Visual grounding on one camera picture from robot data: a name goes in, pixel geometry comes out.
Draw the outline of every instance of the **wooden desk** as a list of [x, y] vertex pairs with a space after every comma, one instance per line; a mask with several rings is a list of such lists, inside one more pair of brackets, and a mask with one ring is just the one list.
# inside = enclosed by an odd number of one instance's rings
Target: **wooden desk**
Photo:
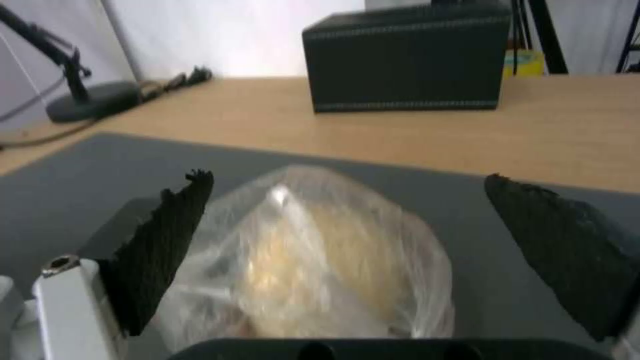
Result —
[[[62, 129], [46, 122], [18, 138]], [[330, 115], [314, 115], [306, 79], [216, 80], [0, 152], [0, 174], [105, 131], [640, 193], [638, 76], [506, 79], [497, 111]]]

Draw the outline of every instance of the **clear plastic bag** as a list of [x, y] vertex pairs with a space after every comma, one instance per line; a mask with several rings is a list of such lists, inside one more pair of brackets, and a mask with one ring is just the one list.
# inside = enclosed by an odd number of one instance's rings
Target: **clear plastic bag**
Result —
[[294, 166], [207, 205], [153, 322], [176, 352], [223, 337], [448, 337], [453, 320], [451, 265], [420, 218]]

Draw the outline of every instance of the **lamp base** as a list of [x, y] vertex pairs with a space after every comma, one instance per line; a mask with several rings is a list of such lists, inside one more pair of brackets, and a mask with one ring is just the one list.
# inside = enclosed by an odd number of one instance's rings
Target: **lamp base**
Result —
[[101, 119], [131, 109], [141, 102], [140, 88], [135, 83], [106, 83], [87, 88], [87, 92], [87, 101], [77, 101], [71, 94], [53, 100], [47, 105], [51, 121], [64, 123]]

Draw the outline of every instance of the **black leather box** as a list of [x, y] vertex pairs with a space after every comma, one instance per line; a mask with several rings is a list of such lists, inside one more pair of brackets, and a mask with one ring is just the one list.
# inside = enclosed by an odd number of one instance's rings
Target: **black leather box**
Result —
[[302, 33], [314, 111], [495, 109], [510, 21], [497, 1], [331, 15]]

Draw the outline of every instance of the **desk mat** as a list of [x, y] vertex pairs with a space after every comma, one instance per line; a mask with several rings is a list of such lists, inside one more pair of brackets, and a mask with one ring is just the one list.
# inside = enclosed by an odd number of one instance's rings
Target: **desk mat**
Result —
[[[432, 226], [453, 266], [455, 336], [554, 338], [604, 350], [605, 345], [589, 338], [529, 268], [484, 194], [484, 178], [479, 176], [97, 135], [0, 177], [0, 274], [13, 277], [19, 290], [29, 295], [47, 260], [83, 247], [131, 199], [184, 186], [184, 174], [192, 168], [214, 172], [212, 196], [218, 197], [293, 163], [335, 169]], [[588, 201], [640, 233], [640, 222], [634, 221], [640, 195], [544, 186]]]

